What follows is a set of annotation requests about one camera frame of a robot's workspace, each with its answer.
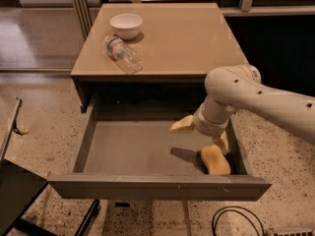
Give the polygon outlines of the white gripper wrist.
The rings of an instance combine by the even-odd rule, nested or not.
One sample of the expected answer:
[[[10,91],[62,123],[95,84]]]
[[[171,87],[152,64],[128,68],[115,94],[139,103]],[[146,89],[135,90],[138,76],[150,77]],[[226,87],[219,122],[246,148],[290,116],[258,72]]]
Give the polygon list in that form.
[[[206,119],[203,115],[202,110],[198,108],[195,113],[188,115],[181,120],[172,124],[169,129],[170,133],[184,133],[192,132],[195,128],[200,134],[207,137],[213,137],[213,142],[218,146],[223,155],[229,153],[229,146],[227,140],[227,134],[225,128],[228,124],[228,121],[223,123],[215,123]]]

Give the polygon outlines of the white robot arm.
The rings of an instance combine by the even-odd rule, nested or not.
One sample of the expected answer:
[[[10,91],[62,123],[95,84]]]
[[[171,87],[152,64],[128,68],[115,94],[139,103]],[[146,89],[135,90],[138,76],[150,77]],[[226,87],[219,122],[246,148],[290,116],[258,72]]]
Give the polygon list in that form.
[[[262,85],[259,71],[251,65],[213,69],[205,78],[205,90],[204,102],[194,114],[175,122],[170,128],[172,133],[197,130],[227,153],[222,134],[230,116],[245,109],[315,143],[315,98]]]

